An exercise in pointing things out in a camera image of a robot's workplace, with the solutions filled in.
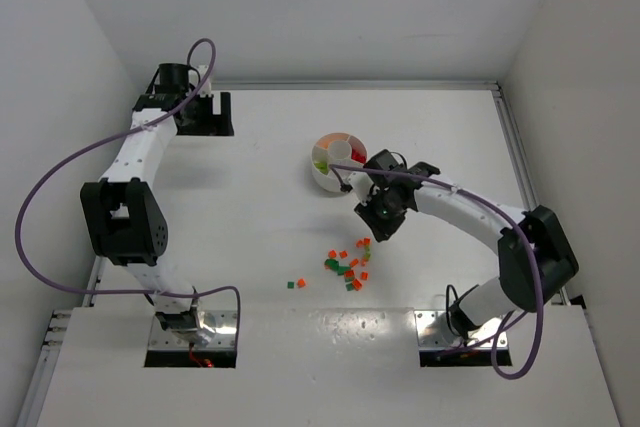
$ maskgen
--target white table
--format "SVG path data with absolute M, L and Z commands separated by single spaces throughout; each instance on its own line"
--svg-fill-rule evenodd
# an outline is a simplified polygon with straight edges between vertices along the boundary
M 234 138 L 172 142 L 154 191 L 167 255 L 184 276 L 199 290 L 240 289 L 237 368 L 143 368 L 149 305 L 98 297 L 74 311 L 39 425 L 615 425 L 579 309 L 547 308 L 540 358 L 524 380 L 419 367 L 410 309 L 442 308 L 446 284 L 464 292 L 497 274 L 485 246 L 444 222 L 409 214 L 373 246 L 360 292 L 323 268 L 329 250 L 355 252 L 370 236 L 354 195 L 311 178 L 311 146 L 329 132 L 522 204 L 491 92 L 236 91 L 232 110 Z M 301 277 L 306 288 L 286 288 Z M 135 286 L 106 266 L 101 288 Z M 205 301 L 234 305 L 229 293 Z M 516 364 L 529 342 L 527 325 L 510 334 Z

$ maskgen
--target robotic arm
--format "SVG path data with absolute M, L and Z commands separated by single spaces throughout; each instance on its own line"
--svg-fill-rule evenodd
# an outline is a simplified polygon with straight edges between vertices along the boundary
M 133 109 L 131 127 L 144 126 L 180 103 L 197 83 L 189 78 L 190 70 L 199 78 L 207 69 L 161 64 Z M 85 183 L 80 192 L 96 255 L 122 266 L 144 289 L 157 292 L 151 302 L 162 328 L 194 344 L 208 343 L 211 329 L 196 299 L 162 295 L 194 294 L 195 289 L 163 255 L 169 231 L 152 188 L 162 156 L 176 135 L 233 135 L 230 95 L 221 94 L 221 114 L 213 114 L 212 103 L 208 83 L 182 112 L 127 137 L 100 181 Z
M 464 293 L 450 309 L 452 330 L 467 339 L 485 322 L 516 309 L 535 311 L 533 278 L 519 237 L 505 220 L 473 201 L 438 185 L 399 177 L 403 172 L 453 184 L 437 167 L 418 162 L 409 168 L 387 150 L 373 156 L 364 166 L 380 174 L 357 172 L 350 184 L 360 204 L 355 212 L 371 228 L 378 242 L 388 240 L 402 225 L 408 209 L 434 215 L 477 238 L 496 253 L 500 275 Z M 546 303 L 577 272 L 578 263 L 556 215 L 538 206 L 528 212 L 494 203 L 526 233 L 538 263 Z

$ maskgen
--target white bowl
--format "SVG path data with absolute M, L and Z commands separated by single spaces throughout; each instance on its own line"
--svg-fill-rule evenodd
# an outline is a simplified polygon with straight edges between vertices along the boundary
M 367 157 L 367 149 L 357 137 L 341 132 L 328 134 L 318 140 L 311 149 L 311 172 L 318 185 L 329 192 L 340 192 L 340 182 L 335 174 L 321 170 L 317 164 L 337 164 L 349 167 L 362 167 L 362 163 L 351 158 L 353 151 Z M 340 176 L 349 183 L 349 172 L 342 171 Z

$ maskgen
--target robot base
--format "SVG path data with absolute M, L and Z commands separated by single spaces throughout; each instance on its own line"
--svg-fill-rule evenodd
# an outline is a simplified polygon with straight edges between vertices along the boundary
M 491 342 L 467 352 L 444 353 L 460 347 L 460 337 L 453 335 L 446 323 L 444 310 L 416 310 L 416 331 L 421 367 L 488 367 L 491 365 Z M 501 319 L 491 319 L 480 329 L 470 334 L 469 347 L 496 333 Z M 498 364 L 511 365 L 507 334 L 498 338 Z
M 202 367 L 209 360 L 215 368 L 235 368 L 235 335 L 237 313 L 232 310 L 204 311 L 207 325 L 214 333 L 206 345 L 194 345 L 191 355 L 189 344 L 176 337 L 171 331 L 162 330 L 154 317 L 149 332 L 145 367 Z

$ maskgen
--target white wall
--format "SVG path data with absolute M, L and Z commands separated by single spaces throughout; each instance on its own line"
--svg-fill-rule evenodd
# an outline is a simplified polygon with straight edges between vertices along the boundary
M 136 93 L 83 0 L 0 0 L 0 12 L 0 425 L 9 426 L 51 310 L 78 300 L 40 285 L 22 267 L 13 244 L 16 213 L 57 160 L 126 127 Z M 83 286 L 92 264 L 80 187 L 112 155 L 104 149 L 70 165 L 27 215 L 27 252 L 68 285 Z
M 495 80 L 540 2 L 87 0 L 138 86 L 205 34 L 226 80 Z
M 547 0 L 505 84 L 541 200 L 580 262 L 574 287 L 629 426 L 640 424 L 639 33 L 640 0 Z

